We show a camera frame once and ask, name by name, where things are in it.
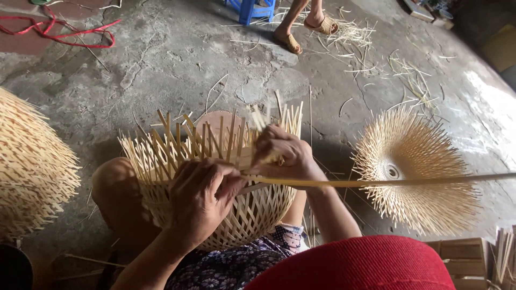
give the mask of foot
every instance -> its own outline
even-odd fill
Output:
[[[288,39],[288,36],[291,34],[290,27],[282,27],[281,25],[274,30],[274,38],[285,42]],[[300,54],[302,52],[301,46],[298,44],[294,47],[294,51],[291,51],[295,54]]]
[[[322,11],[315,11],[311,10],[310,13],[308,13],[307,18],[305,21],[312,27],[319,27],[324,21],[324,13]],[[331,32],[335,33],[338,30],[337,24],[333,24],[331,26]]]

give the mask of red ribbon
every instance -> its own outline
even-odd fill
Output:
[[[47,21],[42,21],[42,22],[36,23],[36,20],[34,20],[33,18],[30,18],[30,17],[0,16],[0,20],[2,20],[2,19],[4,19],[4,20],[22,19],[22,20],[29,20],[32,23],[31,26],[27,27],[26,29],[24,29],[22,31],[12,32],[12,31],[8,30],[7,28],[5,28],[5,27],[3,27],[1,25],[0,25],[0,30],[5,32],[5,33],[7,33],[7,34],[10,34],[10,35],[21,35],[21,34],[25,34],[25,33],[29,32],[31,29],[34,29],[37,33],[39,33],[39,35],[41,35],[44,38],[52,39],[54,41],[57,41],[57,42],[60,42],[60,43],[64,43],[64,44],[67,44],[67,45],[89,47],[89,48],[92,48],[92,49],[108,49],[110,47],[113,47],[113,45],[115,44],[115,37],[113,36],[113,34],[111,34],[111,32],[109,32],[109,31],[107,31],[105,29],[110,27],[110,26],[112,26],[112,25],[114,25],[114,24],[119,23],[121,21],[120,19],[116,20],[113,23],[109,23],[109,24],[106,24],[106,25],[101,26],[101,27],[97,27],[97,28],[90,29],[90,30],[85,30],[85,31],[80,31],[79,29],[77,29],[77,28],[73,27],[72,25],[70,25],[68,22],[56,19],[56,16],[54,15],[52,10],[50,10],[50,8],[47,5],[44,5],[43,7],[46,10],[48,10],[48,12],[50,12],[50,14],[52,15],[52,20],[47,20]],[[72,33],[72,34],[65,34],[65,35],[56,35],[56,36],[48,35],[49,31],[52,29],[52,27],[56,23],[68,27],[74,33]],[[45,30],[42,30],[40,25],[48,25],[48,26],[46,27]],[[89,34],[89,33],[102,33],[102,34],[108,33],[109,36],[111,37],[111,44],[110,45],[80,44],[80,43],[71,43],[71,42],[66,42],[66,41],[60,40],[60,38],[64,38],[64,37],[68,37],[68,36],[76,36],[76,35]]]

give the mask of person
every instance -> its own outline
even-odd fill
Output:
[[[286,46],[286,48],[294,53],[301,54],[303,49],[292,35],[291,28],[297,16],[308,5],[310,0],[294,0],[287,15],[274,31],[274,38]],[[317,31],[322,34],[331,35],[338,31],[337,23],[327,18],[323,13],[323,0],[312,0],[310,13],[304,20],[303,25],[309,30]]]
[[[266,127],[255,148],[251,163],[254,173],[327,180],[310,146],[278,126]],[[282,166],[261,162],[272,152],[283,156]],[[248,245],[223,251],[196,250],[228,214],[244,183],[240,172],[220,159],[183,163],[169,187],[175,223],[159,229],[141,205],[138,182],[128,159],[119,157],[99,167],[93,175],[92,198],[107,225],[120,237],[120,243],[142,251],[111,289],[314,289],[317,285],[345,289],[453,289],[444,264],[425,244],[404,237],[361,238],[359,226],[335,188],[329,186],[299,187],[279,225]],[[327,244],[300,253],[306,200]],[[411,252],[414,256],[410,261],[403,258]],[[397,264],[399,270],[392,270]],[[374,275],[370,267],[381,269],[383,274]],[[443,287],[429,284],[434,280]],[[398,283],[403,287],[391,287]]]

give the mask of hand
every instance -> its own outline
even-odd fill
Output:
[[[183,250],[193,250],[215,231],[244,184],[240,172],[220,159],[194,159],[179,167],[169,187],[169,230]]]
[[[255,148],[251,167],[257,169],[260,175],[312,181],[328,180],[312,157],[310,145],[296,135],[285,132],[278,125],[267,126],[256,140]],[[285,162],[282,166],[261,162],[272,154],[283,156]]]

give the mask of blue plastic stool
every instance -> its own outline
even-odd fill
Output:
[[[231,6],[240,13],[238,22],[242,25],[249,25],[253,17],[269,17],[269,22],[274,17],[274,5],[276,0],[264,0],[268,7],[255,8],[254,4],[258,4],[260,0],[224,0],[224,5],[231,3]]]

